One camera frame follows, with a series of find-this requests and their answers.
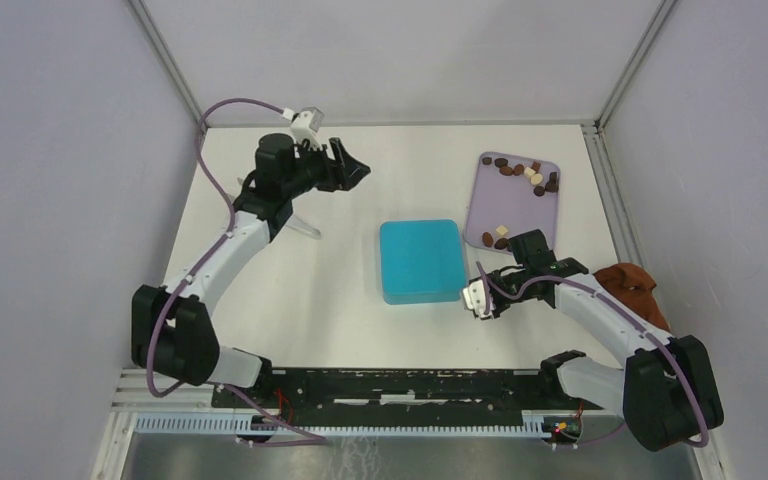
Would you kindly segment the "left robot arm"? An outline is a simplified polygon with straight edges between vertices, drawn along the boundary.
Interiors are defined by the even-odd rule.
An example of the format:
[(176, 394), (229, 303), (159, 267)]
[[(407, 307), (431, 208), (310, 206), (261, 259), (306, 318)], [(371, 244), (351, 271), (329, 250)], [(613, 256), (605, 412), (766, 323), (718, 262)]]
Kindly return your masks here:
[(220, 344), (211, 314), (242, 269), (280, 233), (294, 200), (311, 191), (350, 191), (371, 172), (336, 137), (326, 145), (283, 133), (260, 138), (255, 167), (230, 204), (228, 225), (195, 263), (161, 286), (140, 286), (131, 303), (131, 355), (148, 376), (180, 384), (231, 384), (250, 407), (266, 405), (270, 360)]

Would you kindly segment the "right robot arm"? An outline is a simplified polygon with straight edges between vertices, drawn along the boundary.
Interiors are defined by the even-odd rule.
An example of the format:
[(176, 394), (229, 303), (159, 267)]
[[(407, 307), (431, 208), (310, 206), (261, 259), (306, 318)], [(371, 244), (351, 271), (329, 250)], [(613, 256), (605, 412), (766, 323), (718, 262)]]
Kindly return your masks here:
[(704, 448), (724, 422), (705, 345), (676, 337), (624, 305), (573, 258), (559, 259), (541, 230), (508, 242), (512, 266), (478, 270), (462, 291), (479, 320), (496, 319), (515, 304), (539, 300), (576, 321), (618, 362), (608, 367), (583, 352), (545, 359), (537, 382), (540, 400), (562, 408), (574, 398), (621, 418), (645, 449), (677, 443)]

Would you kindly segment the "metal tongs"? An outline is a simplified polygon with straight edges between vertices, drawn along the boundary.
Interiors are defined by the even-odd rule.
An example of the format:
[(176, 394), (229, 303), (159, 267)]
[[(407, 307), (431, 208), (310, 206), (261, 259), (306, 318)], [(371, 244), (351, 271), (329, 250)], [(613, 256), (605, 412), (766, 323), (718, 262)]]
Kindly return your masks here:
[(321, 231), (314, 227), (311, 223), (304, 220), (298, 214), (293, 214), (285, 223), (285, 227), (301, 233), (313, 240), (320, 240), (322, 238)]

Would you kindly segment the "teal tin lid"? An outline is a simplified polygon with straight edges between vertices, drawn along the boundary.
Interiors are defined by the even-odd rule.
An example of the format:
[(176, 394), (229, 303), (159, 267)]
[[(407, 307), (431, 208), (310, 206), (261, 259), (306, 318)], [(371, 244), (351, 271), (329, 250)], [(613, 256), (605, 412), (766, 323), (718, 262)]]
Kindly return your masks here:
[(379, 256), (389, 305), (456, 302), (466, 286), (461, 236), (450, 219), (382, 223)]

